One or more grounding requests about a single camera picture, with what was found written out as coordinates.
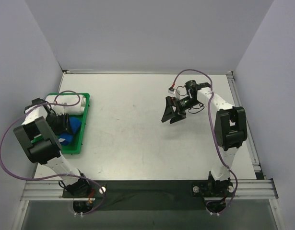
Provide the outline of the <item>blue towel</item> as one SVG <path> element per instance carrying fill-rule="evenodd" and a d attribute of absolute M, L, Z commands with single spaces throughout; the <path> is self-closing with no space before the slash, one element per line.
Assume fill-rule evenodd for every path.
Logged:
<path fill-rule="evenodd" d="M 69 118 L 70 128 L 68 131 L 63 131 L 59 135 L 58 141 L 62 146 L 67 146 L 71 144 L 74 141 L 75 136 L 79 132 L 82 122 L 80 119 L 76 117 L 70 117 Z"/>

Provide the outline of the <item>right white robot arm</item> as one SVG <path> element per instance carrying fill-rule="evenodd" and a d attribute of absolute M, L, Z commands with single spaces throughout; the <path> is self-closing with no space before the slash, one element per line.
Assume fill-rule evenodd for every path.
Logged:
<path fill-rule="evenodd" d="M 235 155 L 247 140 L 246 112 L 243 107 L 236 107 L 217 95 L 211 82 L 197 83 L 195 80 L 189 80 L 184 88 L 184 97 L 180 97 L 174 87 L 168 89 L 170 95 L 165 98 L 161 121 L 173 124 L 184 120 L 196 105 L 207 109 L 218 160 L 210 171 L 211 181 L 206 184 L 206 190 L 211 196 L 218 196 L 223 192 L 224 184 L 226 187 L 230 186 Z"/>

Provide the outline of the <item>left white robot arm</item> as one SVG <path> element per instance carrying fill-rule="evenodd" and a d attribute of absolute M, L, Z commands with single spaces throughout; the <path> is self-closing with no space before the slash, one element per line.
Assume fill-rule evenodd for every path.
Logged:
<path fill-rule="evenodd" d="M 59 185 L 71 195 L 88 196 L 92 187 L 84 174 L 62 155 L 82 122 L 69 114 L 57 114 L 47 101 L 36 98 L 25 108 L 25 120 L 13 132 L 29 161 L 50 168 L 60 175 Z"/>

